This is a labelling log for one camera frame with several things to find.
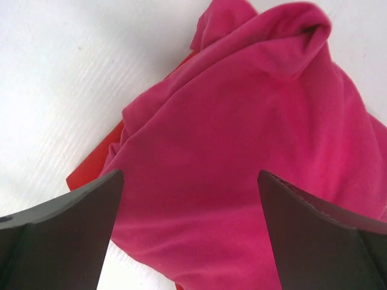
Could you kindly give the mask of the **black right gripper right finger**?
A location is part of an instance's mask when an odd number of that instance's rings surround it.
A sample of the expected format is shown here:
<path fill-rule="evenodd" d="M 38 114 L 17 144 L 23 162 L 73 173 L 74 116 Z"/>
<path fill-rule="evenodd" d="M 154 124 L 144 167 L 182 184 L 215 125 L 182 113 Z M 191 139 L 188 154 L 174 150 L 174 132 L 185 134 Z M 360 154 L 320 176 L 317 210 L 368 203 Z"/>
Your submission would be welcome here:
<path fill-rule="evenodd" d="M 265 170 L 258 187 L 283 289 L 386 289 L 386 223 Z"/>

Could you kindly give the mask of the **pink t shirt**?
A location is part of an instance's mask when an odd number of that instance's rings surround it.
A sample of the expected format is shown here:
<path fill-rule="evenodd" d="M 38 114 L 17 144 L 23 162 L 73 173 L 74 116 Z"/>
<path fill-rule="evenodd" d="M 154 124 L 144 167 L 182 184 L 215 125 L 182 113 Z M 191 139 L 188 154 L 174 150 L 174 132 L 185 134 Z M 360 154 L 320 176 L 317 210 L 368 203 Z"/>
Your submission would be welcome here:
<path fill-rule="evenodd" d="M 112 241 L 184 289 L 279 289 L 257 178 L 386 220 L 386 127 L 331 59 L 307 2 L 213 1 L 193 58 L 123 110 Z"/>

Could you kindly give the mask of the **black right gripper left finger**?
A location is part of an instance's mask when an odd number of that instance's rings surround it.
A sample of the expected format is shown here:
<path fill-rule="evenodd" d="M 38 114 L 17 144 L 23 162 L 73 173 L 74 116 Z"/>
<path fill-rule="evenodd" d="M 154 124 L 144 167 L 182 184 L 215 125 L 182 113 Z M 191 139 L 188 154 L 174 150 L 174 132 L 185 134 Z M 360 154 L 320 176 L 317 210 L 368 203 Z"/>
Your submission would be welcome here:
<path fill-rule="evenodd" d="M 1 217 L 1 289 L 96 289 L 123 172 Z"/>

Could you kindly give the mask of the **red t shirt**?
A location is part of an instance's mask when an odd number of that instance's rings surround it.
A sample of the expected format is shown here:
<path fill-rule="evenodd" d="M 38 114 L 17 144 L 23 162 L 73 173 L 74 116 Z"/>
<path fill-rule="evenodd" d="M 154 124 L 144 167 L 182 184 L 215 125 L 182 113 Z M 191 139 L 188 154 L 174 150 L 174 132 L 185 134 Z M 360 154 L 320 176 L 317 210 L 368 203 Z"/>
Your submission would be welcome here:
<path fill-rule="evenodd" d="M 178 218 L 184 215 L 183 194 L 176 188 L 184 159 L 177 143 L 181 121 L 167 108 L 162 89 L 159 83 L 128 105 L 122 121 L 67 177 L 67 184 L 75 190 L 121 170 L 124 188 L 113 242 L 183 289 L 172 247 Z"/>

